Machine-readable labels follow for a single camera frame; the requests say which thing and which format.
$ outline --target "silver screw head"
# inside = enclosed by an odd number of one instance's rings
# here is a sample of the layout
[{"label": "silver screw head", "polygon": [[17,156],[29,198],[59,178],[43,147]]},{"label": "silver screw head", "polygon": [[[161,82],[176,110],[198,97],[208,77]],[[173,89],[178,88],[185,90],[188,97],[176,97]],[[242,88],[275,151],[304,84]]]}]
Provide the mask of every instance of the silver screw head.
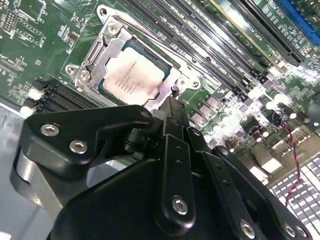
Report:
[{"label": "silver screw head", "polygon": [[286,233],[289,234],[291,237],[294,238],[296,236],[295,231],[288,223],[285,222],[282,227],[286,231]]},{"label": "silver screw head", "polygon": [[69,148],[75,154],[84,154],[88,150],[87,144],[80,140],[70,142]]},{"label": "silver screw head", "polygon": [[192,130],[193,131],[193,133],[195,134],[195,135],[197,135],[197,136],[200,136],[200,132],[199,132],[199,130],[197,130],[197,129],[193,129]]},{"label": "silver screw head", "polygon": [[103,17],[106,16],[107,15],[107,10],[105,8],[101,8],[100,9],[100,15],[103,16]]},{"label": "silver screw head", "polygon": [[188,205],[181,197],[174,197],[172,199],[172,207],[180,215],[188,213]]},{"label": "silver screw head", "polygon": [[197,88],[199,86],[199,83],[197,81],[194,81],[192,83],[192,87]]},{"label": "silver screw head", "polygon": [[49,137],[57,136],[60,133],[59,127],[50,123],[42,125],[40,131],[43,135]]},{"label": "silver screw head", "polygon": [[221,152],[222,152],[223,155],[228,156],[228,151],[225,150],[224,148],[221,148]]},{"label": "silver screw head", "polygon": [[305,238],[308,237],[307,233],[305,232],[305,230],[304,230],[302,227],[300,227],[299,225],[295,225],[295,228],[298,230],[298,232],[299,232],[302,236],[304,236]]},{"label": "silver screw head", "polygon": [[109,23],[107,25],[107,32],[109,35],[114,36],[119,32],[119,27],[114,23]]},{"label": "silver screw head", "polygon": [[145,118],[150,117],[150,115],[146,111],[141,111],[141,115],[144,116]]},{"label": "silver screw head", "polygon": [[66,68],[66,71],[69,73],[69,74],[74,74],[75,73],[75,69],[72,67],[72,66],[68,66]]},{"label": "silver screw head", "polygon": [[87,71],[81,71],[80,78],[83,82],[86,82],[90,78],[90,74]]},{"label": "silver screw head", "polygon": [[254,239],[256,237],[254,229],[246,220],[241,219],[240,228],[248,238]]}]

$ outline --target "motherboard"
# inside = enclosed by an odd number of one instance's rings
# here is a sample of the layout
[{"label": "motherboard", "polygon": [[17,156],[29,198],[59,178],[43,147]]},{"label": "motherboard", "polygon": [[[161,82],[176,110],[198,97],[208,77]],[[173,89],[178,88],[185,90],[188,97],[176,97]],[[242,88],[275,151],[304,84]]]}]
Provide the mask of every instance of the motherboard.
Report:
[{"label": "motherboard", "polygon": [[[168,96],[265,184],[319,154],[313,0],[0,0],[0,96],[23,116]],[[282,126],[286,122],[288,131]]]}]

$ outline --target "blue memory slot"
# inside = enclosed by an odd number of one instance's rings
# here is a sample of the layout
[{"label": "blue memory slot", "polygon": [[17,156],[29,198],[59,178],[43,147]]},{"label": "blue memory slot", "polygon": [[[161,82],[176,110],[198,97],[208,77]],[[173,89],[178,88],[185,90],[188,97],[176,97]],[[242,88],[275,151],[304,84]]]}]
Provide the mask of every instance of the blue memory slot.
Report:
[{"label": "blue memory slot", "polygon": [[294,6],[288,0],[274,0],[284,14],[291,20],[291,22],[303,33],[304,37],[313,45],[320,45],[320,38],[316,32],[306,23],[300,16]]}]

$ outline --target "red and black wire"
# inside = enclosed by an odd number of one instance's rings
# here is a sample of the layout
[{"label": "red and black wire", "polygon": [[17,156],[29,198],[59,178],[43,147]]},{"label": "red and black wire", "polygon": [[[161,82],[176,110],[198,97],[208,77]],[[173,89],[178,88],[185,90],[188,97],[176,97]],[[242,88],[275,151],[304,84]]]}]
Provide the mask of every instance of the red and black wire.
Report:
[{"label": "red and black wire", "polygon": [[295,138],[292,135],[291,131],[289,130],[288,125],[286,124],[286,122],[283,121],[282,125],[284,126],[285,131],[290,136],[291,145],[292,145],[292,148],[293,148],[293,157],[294,157],[295,166],[296,166],[296,182],[293,184],[292,188],[289,190],[288,195],[285,198],[285,206],[287,207],[288,204],[289,204],[289,200],[290,200],[291,195],[295,191],[298,190],[298,185],[301,183],[301,172],[300,172],[298,154],[297,154],[297,150],[296,150]]},{"label": "red and black wire", "polygon": [[299,165],[299,159],[298,159],[298,154],[297,154],[297,148],[296,148],[296,141],[295,141],[295,137],[292,135],[287,123],[283,120],[283,111],[280,111],[280,122],[278,122],[277,119],[275,119],[275,115],[276,115],[276,111],[272,114],[272,121],[274,123],[275,126],[277,127],[281,127],[283,126],[285,131],[288,133],[288,135],[290,136],[290,140],[291,140],[291,146],[293,149],[293,157],[294,157],[294,161],[295,161],[295,166],[296,166],[296,182],[293,184],[292,188],[289,190],[288,195],[285,198],[285,206],[287,207],[289,204],[289,200],[291,195],[298,190],[298,185],[301,183],[301,172],[300,172],[300,165]]}]

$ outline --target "capacitor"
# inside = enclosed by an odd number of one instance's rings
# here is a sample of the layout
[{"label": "capacitor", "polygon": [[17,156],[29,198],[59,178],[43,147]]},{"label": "capacitor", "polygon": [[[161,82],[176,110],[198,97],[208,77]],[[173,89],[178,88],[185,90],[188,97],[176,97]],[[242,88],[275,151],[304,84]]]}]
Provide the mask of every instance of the capacitor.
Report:
[{"label": "capacitor", "polygon": [[252,137],[257,143],[260,143],[262,141],[262,137],[260,136],[259,132],[256,132],[255,134],[253,134]]},{"label": "capacitor", "polygon": [[263,106],[265,106],[266,109],[271,110],[271,109],[275,109],[277,107],[277,104],[275,101],[272,101],[270,98],[268,98],[267,96],[264,96],[260,102],[263,104]]},{"label": "capacitor", "polygon": [[205,140],[207,143],[211,140],[211,136],[210,136],[209,132],[203,131],[203,132],[202,132],[202,135],[203,135],[203,137],[204,137],[204,140]]},{"label": "capacitor", "polygon": [[306,115],[303,111],[300,111],[296,114],[296,116],[298,117],[298,119],[300,119],[304,124],[309,124],[311,122],[310,117],[308,117],[308,115]]},{"label": "capacitor", "polygon": [[270,97],[274,99],[274,101],[278,103],[283,103],[286,100],[286,96],[283,95],[281,92],[278,92],[277,90],[273,90],[270,93]]},{"label": "capacitor", "polygon": [[230,151],[230,153],[233,153],[235,151],[233,144],[229,140],[225,141],[224,144],[226,148]]},{"label": "capacitor", "polygon": [[221,133],[222,131],[222,127],[220,126],[220,124],[218,122],[213,122],[210,124],[210,127],[212,128],[212,131],[216,134]]},{"label": "capacitor", "polygon": [[282,123],[282,116],[280,116],[276,111],[271,110],[270,113],[266,116],[266,119],[269,120],[271,124],[273,124],[276,127],[280,127]]},{"label": "capacitor", "polygon": [[295,119],[297,114],[288,106],[283,107],[283,112],[289,116],[290,119]]},{"label": "capacitor", "polygon": [[224,125],[227,125],[230,123],[230,117],[228,114],[226,114],[225,112],[221,113],[220,116],[219,116],[221,122],[224,124]]},{"label": "capacitor", "polygon": [[262,127],[259,129],[259,133],[264,137],[268,137],[269,136],[269,132],[267,131],[267,129],[265,127]]}]

